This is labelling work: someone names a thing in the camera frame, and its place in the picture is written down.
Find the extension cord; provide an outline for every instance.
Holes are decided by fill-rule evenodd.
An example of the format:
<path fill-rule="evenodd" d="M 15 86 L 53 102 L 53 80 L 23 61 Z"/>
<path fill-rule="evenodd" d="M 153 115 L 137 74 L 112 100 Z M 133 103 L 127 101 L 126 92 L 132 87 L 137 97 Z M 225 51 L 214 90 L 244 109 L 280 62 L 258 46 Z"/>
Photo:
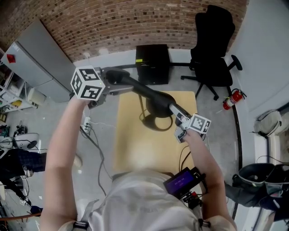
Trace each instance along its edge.
<path fill-rule="evenodd" d="M 83 125 L 81 125 L 83 131 L 84 131 L 86 134 L 89 133 L 89 129 L 88 129 L 88 128 L 89 128 L 89 127 L 88 127 L 89 122 L 90 122 L 90 117 L 85 117 L 84 123 L 83 123 Z"/>

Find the fire extinguisher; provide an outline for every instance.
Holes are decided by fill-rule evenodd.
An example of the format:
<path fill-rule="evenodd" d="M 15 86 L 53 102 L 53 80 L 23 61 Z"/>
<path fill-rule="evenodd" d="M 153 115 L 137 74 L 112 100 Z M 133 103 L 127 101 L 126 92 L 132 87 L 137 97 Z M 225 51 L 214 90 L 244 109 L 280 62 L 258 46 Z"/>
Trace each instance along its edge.
<path fill-rule="evenodd" d="M 234 106 L 238 101 L 240 101 L 242 98 L 245 99 L 246 94 L 242 92 L 241 90 L 235 88 L 232 90 L 232 95 L 228 97 L 224 103 L 223 103 L 223 108 L 225 110 L 229 110 L 232 106 Z"/>

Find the brick wall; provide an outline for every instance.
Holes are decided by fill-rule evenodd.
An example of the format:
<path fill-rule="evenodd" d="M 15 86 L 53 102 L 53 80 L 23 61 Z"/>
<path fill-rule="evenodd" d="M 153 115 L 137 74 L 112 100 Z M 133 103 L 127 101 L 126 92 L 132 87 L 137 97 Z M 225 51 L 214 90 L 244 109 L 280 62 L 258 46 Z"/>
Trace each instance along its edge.
<path fill-rule="evenodd" d="M 20 33 L 40 18 L 71 61 L 136 45 L 166 43 L 174 49 L 196 44 L 195 15 L 207 5 L 229 10 L 242 23 L 247 0 L 2 0 L 0 46 L 6 50 Z"/>

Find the small display screen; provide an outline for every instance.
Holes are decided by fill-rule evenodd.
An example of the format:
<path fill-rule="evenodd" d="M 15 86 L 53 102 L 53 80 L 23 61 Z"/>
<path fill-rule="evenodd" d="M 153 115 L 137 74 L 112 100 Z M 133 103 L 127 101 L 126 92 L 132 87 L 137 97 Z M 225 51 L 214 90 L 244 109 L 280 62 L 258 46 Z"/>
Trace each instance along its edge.
<path fill-rule="evenodd" d="M 171 182 L 167 183 L 166 188 L 168 190 L 168 193 L 173 194 L 174 192 L 189 184 L 193 180 L 194 178 L 191 173 L 189 171 L 185 171 L 183 174 L 176 177 Z"/>

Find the wooden board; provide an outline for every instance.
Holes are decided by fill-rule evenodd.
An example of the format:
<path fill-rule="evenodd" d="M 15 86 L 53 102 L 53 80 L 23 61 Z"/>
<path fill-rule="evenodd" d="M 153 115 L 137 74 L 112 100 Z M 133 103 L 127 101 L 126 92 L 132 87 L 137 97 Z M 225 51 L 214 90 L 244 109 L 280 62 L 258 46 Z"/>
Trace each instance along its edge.
<path fill-rule="evenodd" d="M 197 113 L 194 92 L 165 91 L 172 95 L 177 104 L 191 115 Z M 114 143 L 113 168 L 116 173 L 153 169 L 159 172 L 178 173 L 181 150 L 186 143 L 179 143 L 174 136 L 176 129 L 175 116 L 172 127 L 165 132 L 154 131 L 145 127 L 140 121 L 141 107 L 139 96 L 133 92 L 120 96 L 117 115 L 116 139 Z M 159 128 L 170 125 L 169 118 L 157 118 Z M 189 148 L 182 153 L 182 160 L 188 154 Z M 193 168 L 189 156 L 184 167 Z"/>

